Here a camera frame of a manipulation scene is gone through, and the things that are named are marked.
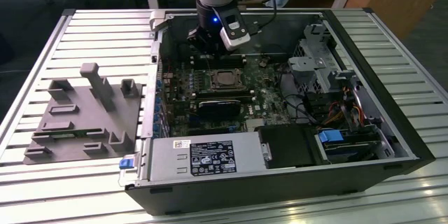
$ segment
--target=gray post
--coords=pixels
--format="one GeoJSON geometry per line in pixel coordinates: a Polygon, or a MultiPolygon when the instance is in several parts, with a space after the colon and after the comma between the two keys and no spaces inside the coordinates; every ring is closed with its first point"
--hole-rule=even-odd
{"type": "Polygon", "coordinates": [[[96,98],[100,99],[105,111],[115,110],[112,101],[112,87],[107,80],[103,81],[99,75],[99,65],[96,63],[83,63],[80,74],[89,80],[96,98]]]}

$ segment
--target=red wire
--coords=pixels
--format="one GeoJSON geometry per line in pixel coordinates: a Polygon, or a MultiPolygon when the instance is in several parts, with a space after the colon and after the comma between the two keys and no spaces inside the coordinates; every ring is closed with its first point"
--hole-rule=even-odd
{"type": "Polygon", "coordinates": [[[332,109],[333,109],[333,106],[337,104],[337,102],[333,102],[329,106],[329,112],[328,112],[328,116],[331,115],[331,112],[332,112],[332,109]]]}

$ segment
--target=gray bracket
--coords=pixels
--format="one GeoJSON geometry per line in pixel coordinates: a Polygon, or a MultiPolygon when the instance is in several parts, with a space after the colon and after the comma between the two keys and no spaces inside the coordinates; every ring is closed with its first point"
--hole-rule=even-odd
{"type": "Polygon", "coordinates": [[[53,80],[51,101],[41,117],[24,164],[121,157],[133,153],[141,84],[132,79],[111,85],[99,76],[96,63],[84,63],[80,74],[91,87],[53,80]]]}

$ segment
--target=warning label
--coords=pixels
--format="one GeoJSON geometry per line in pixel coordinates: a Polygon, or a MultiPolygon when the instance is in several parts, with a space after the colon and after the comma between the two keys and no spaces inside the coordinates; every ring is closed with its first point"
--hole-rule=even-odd
{"type": "Polygon", "coordinates": [[[193,176],[236,173],[232,141],[189,144],[193,176]]]}

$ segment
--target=black ram slot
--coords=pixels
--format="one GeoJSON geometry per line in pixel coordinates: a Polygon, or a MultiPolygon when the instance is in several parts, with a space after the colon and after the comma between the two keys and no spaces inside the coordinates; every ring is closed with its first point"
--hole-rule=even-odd
{"type": "Polygon", "coordinates": [[[252,94],[249,91],[231,91],[231,92],[216,92],[216,93],[197,93],[196,101],[225,101],[225,100],[239,100],[241,103],[252,103],[252,94]]]}

